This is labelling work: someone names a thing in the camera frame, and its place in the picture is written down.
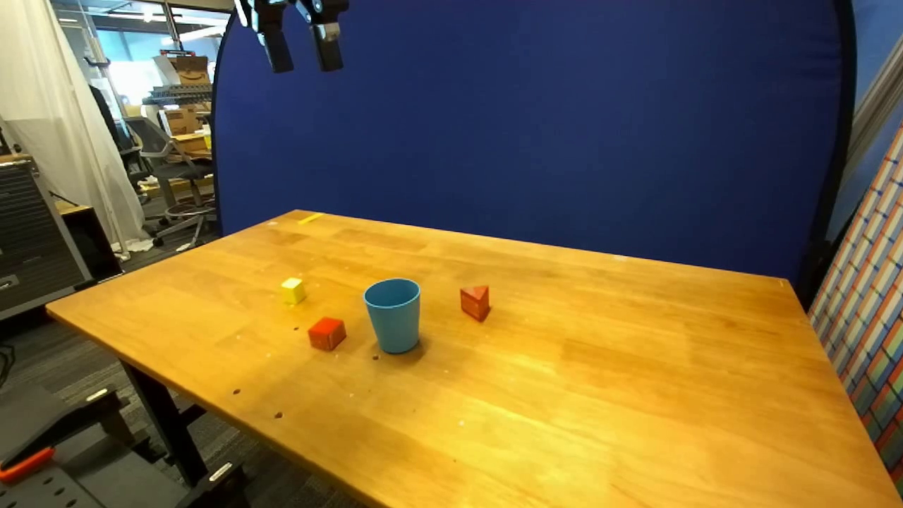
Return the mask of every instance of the cable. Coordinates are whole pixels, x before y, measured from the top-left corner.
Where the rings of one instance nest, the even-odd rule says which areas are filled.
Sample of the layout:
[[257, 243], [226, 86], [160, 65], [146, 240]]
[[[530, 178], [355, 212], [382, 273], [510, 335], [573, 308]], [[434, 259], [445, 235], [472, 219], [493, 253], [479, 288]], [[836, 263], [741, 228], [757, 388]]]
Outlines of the cable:
[[8, 380], [8, 373], [13, 363], [18, 363], [18, 350], [12, 343], [0, 343], [0, 388]]

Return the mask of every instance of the yellow block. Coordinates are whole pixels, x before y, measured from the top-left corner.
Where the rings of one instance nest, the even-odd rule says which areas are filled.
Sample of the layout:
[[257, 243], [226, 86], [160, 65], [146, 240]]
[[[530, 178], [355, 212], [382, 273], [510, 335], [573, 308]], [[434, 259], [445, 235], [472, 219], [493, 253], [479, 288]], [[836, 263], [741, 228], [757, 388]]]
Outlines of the yellow block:
[[286, 301], [286, 305], [300, 305], [300, 301], [304, 301], [304, 280], [288, 277], [288, 280], [283, 281], [283, 301]]

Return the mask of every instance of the blue backdrop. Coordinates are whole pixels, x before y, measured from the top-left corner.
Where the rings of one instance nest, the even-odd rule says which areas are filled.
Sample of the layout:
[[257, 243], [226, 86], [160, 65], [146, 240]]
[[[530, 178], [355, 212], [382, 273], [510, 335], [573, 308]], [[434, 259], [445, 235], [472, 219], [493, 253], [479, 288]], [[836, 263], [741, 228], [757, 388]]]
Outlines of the blue backdrop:
[[833, 0], [359, 0], [341, 74], [231, 22], [214, 96], [224, 228], [286, 208], [795, 280], [833, 164]]

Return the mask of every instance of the table leg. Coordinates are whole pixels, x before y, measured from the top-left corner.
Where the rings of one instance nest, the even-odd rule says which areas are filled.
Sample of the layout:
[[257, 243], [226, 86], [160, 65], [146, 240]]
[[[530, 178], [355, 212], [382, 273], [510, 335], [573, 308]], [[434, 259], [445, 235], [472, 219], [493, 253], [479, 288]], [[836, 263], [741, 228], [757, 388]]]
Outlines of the table leg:
[[159, 427], [181, 476], [188, 486], [197, 486], [205, 476], [205, 465], [201, 459], [201, 452], [197, 452], [185, 422], [178, 415], [176, 400], [170, 398], [170, 388], [130, 363], [122, 363], [122, 366], [130, 374], [130, 380], [135, 383], [142, 403], [150, 411], [150, 419]]

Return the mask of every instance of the floor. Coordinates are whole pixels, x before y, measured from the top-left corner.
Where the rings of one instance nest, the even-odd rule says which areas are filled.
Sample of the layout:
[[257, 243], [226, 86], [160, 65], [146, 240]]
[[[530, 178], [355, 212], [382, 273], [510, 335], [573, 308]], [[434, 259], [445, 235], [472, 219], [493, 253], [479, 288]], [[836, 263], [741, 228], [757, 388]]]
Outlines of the floor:
[[[163, 244], [135, 253], [125, 263], [125, 271], [167, 259], [178, 253], [176, 247], [188, 240], [193, 230], [170, 237]], [[132, 428], [145, 428], [154, 443], [152, 422], [146, 419], [135, 388], [130, 386], [122, 363], [94, 340], [53, 324], [42, 312], [27, 312], [20, 318], [0, 321], [0, 348], [13, 348], [13, 366], [0, 386], [2, 395], [12, 395], [23, 386], [46, 386], [60, 400], [80, 400], [97, 386], [116, 386], [130, 405], [125, 418]], [[248, 436], [214, 415], [202, 415], [193, 422], [193, 436], [202, 459], [214, 469], [226, 459], [239, 463], [248, 475], [246, 496], [259, 508], [355, 508], [359, 501], [339, 483], [325, 475], [300, 469], [296, 463], [279, 456], [257, 436]], [[173, 465], [160, 465], [173, 480], [181, 480]]]

